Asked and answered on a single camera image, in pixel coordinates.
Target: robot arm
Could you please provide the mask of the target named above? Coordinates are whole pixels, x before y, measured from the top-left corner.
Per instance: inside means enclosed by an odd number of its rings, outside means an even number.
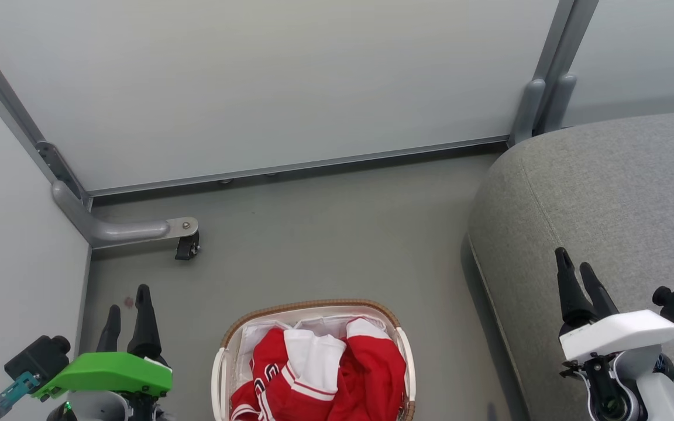
[[[674,370],[661,344],[674,339],[674,291],[660,287],[663,306],[620,313],[588,263],[580,266],[585,298],[564,248],[556,250],[564,325],[559,339],[568,368],[561,376],[583,380],[594,421],[674,421]]]
[[[157,400],[173,386],[173,371],[160,356],[160,335],[147,285],[139,286],[135,303],[137,319],[128,352],[116,351],[121,312],[118,306],[112,306],[97,352],[82,354],[70,363],[67,339],[41,336],[5,364],[5,371],[15,382],[0,394],[0,418],[26,394],[45,402],[72,391],[77,395],[71,408],[74,413],[105,405],[110,408],[102,411],[109,414],[102,418],[106,421],[155,420]],[[69,408],[61,405],[49,421],[73,418]]]

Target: white panel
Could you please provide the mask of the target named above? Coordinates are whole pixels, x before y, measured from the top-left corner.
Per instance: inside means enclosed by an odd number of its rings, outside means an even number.
[[[0,0],[88,190],[506,135],[557,0]]]
[[[38,336],[77,340],[88,245],[50,191],[0,118],[0,392],[5,363]],[[42,420],[55,405],[28,397],[7,419]]]
[[[674,1],[601,0],[570,71],[565,126],[674,112]]]

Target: gray floor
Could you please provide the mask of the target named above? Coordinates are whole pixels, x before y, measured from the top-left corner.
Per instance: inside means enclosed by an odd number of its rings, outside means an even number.
[[[127,221],[195,216],[200,256],[174,243],[95,253],[81,351],[110,304],[152,290],[163,356],[174,368],[164,407],[212,419],[209,375],[227,328],[278,304],[369,298],[407,331],[417,370],[415,419],[522,419],[503,346],[463,250],[466,214],[497,154],[304,178],[95,209]],[[120,348],[134,310],[122,306]]]

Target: clothes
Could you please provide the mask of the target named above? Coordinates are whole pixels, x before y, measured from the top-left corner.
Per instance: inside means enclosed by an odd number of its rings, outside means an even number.
[[[395,421],[405,362],[394,342],[358,318],[348,337],[273,328],[255,347],[253,381],[231,397],[232,421]]]

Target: gray sofa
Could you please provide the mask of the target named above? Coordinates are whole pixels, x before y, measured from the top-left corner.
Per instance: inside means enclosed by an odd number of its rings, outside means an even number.
[[[674,114],[529,139],[502,155],[476,197],[469,238],[533,421],[589,420],[563,379],[554,249],[588,261],[621,311],[674,288]],[[674,361],[674,342],[664,346]]]

